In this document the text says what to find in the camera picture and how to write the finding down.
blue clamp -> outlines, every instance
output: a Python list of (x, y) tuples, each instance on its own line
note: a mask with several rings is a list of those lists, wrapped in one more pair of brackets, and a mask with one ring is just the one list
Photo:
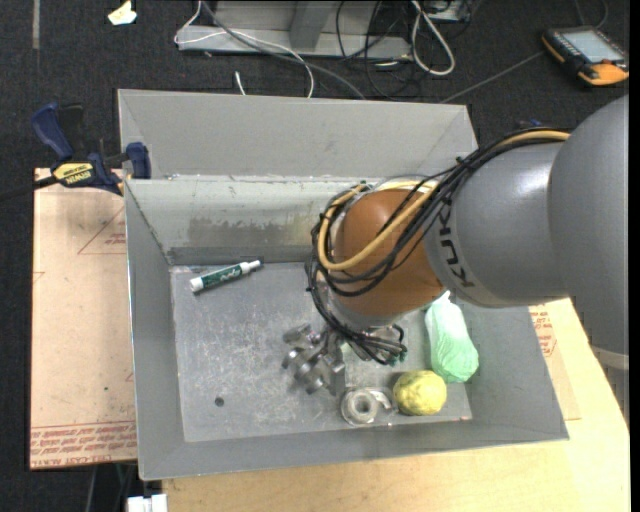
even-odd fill
[[(111, 168), (105, 165), (105, 159), (100, 153), (93, 152), (86, 156), (85, 161), (93, 167), (91, 170), (87, 170), (88, 166), (80, 167), (81, 163), (78, 163), (77, 168), (69, 165), (72, 163), (70, 160), (74, 156), (74, 149), (60, 126), (57, 110), (58, 104), (51, 102), (31, 116), (31, 126), (38, 138), (53, 149), (58, 156), (56, 163), (51, 167), (52, 176), (55, 176), (57, 182), (66, 187), (95, 187), (120, 195), (122, 192), (118, 185), (122, 180), (111, 171)], [(133, 165), (133, 178), (151, 178), (149, 154), (141, 142), (129, 144), (126, 153), (107, 160), (119, 163), (130, 160)]]

metal part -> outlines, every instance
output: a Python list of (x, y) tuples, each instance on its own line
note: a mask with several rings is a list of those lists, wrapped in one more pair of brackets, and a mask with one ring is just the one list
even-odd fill
[(344, 392), (345, 364), (336, 333), (328, 329), (317, 333), (310, 324), (303, 324), (285, 332), (282, 339), (292, 346), (282, 367), (293, 369), (293, 377), (307, 393), (315, 393), (322, 387), (334, 396)]
[(380, 421), (381, 409), (386, 411), (385, 418), (398, 411), (387, 388), (354, 388), (344, 394), (340, 403), (342, 417), (354, 427)]

wire bundle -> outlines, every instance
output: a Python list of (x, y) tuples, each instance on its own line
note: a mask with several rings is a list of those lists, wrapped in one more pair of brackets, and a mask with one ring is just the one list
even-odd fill
[[(406, 352), (406, 346), (402, 343), (404, 332), (400, 326), (391, 326), (398, 332), (399, 339), (389, 341), (345, 325), (332, 313), (329, 305), (323, 301), (319, 287), (319, 276), (322, 276), (326, 286), (335, 295), (341, 297), (355, 297), (371, 291), (392, 270), (400, 267), (407, 260), (435, 223), (440, 210), (446, 204), (450, 205), (454, 201), (456, 191), (477, 169), (492, 158), (517, 147), (559, 142), (568, 137), (569, 133), (566, 131), (544, 127), (519, 130), (496, 142), (480, 147), (465, 158), (459, 158), (454, 166), (441, 173), (420, 176), (419, 179), (412, 176), (410, 181), (407, 180), (407, 177), (399, 177), (402, 179), (399, 183), (395, 182), (397, 178), (394, 178), (385, 180), (376, 187), (358, 184), (331, 198), (325, 211), (320, 215), (319, 221), (311, 230), (312, 252), (305, 265), (308, 280), (307, 291), (311, 294), (318, 312), (327, 324), (339, 332), (352, 347), (360, 349), (360, 351), (356, 350), (357, 353), (364, 353), (366, 358), (373, 359), (380, 364), (393, 364)], [(388, 188), (406, 188), (407, 186), (411, 186), (407, 197), (392, 212), (377, 236), (355, 256), (346, 261), (335, 261), (332, 258), (331, 228), (336, 220), (345, 214), (355, 201), (366, 194)], [(411, 202), (411, 199), (420, 191), (423, 191), (422, 195)], [(397, 241), (386, 256), (363, 272), (357, 274), (349, 272), (379, 247), (391, 233), (397, 232), (403, 224), (405, 227), (402, 228)], [(397, 261), (399, 254), (406, 247), (410, 247), (409, 251), (401, 261)], [(360, 285), (359, 288), (355, 290), (344, 288), (344, 285), (354, 284)]]

scratched metal surface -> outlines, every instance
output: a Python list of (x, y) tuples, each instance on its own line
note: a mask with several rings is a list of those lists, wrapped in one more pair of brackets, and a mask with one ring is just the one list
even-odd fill
[[(208, 267), (213, 270), (220, 267)], [(180, 403), (188, 442), (335, 431), (353, 428), (340, 416), (339, 399), (325, 389), (313, 395), (281, 368), (282, 334), (305, 321), (322, 325), (305, 292), (302, 263), (267, 264), (257, 272), (200, 294), (194, 273), (171, 270)], [(391, 385), (399, 372), (425, 368), (422, 314), (408, 315), (409, 357), (394, 368), (364, 363), (346, 351), (347, 385)], [(387, 424), (457, 421), (471, 417), (462, 384), (434, 416), (383, 416)]]

green marker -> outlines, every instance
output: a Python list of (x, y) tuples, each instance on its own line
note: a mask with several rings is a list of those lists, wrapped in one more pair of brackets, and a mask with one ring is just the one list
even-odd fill
[(238, 279), (239, 277), (248, 274), (252, 270), (260, 268), (261, 265), (262, 262), (260, 260), (251, 262), (243, 261), (237, 265), (232, 265), (214, 272), (209, 272), (208, 274), (194, 277), (189, 281), (191, 284), (191, 291), (193, 293), (197, 293), (201, 290), (217, 286), (227, 281), (233, 281), (234, 279)]

